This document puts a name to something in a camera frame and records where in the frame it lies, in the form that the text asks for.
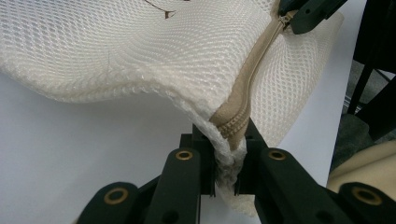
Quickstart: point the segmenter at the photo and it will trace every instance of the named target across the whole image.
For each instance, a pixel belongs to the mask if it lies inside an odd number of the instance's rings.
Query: mesh laundry bag
[[[188,114],[216,148],[221,192],[231,194],[246,153],[213,121],[264,30],[274,0],[0,1],[0,71],[49,98],[87,103],[157,92]],[[290,28],[256,60],[248,114],[275,147],[296,120],[341,24],[335,13],[314,31]]]

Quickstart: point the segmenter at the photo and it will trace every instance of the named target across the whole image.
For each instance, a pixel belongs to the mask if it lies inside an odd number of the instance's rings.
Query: zipper
[[[245,137],[251,111],[251,89],[260,62],[277,36],[288,26],[292,14],[272,18],[247,56],[228,100],[209,120],[216,125],[222,137],[228,140],[231,151],[236,150],[242,138]]]

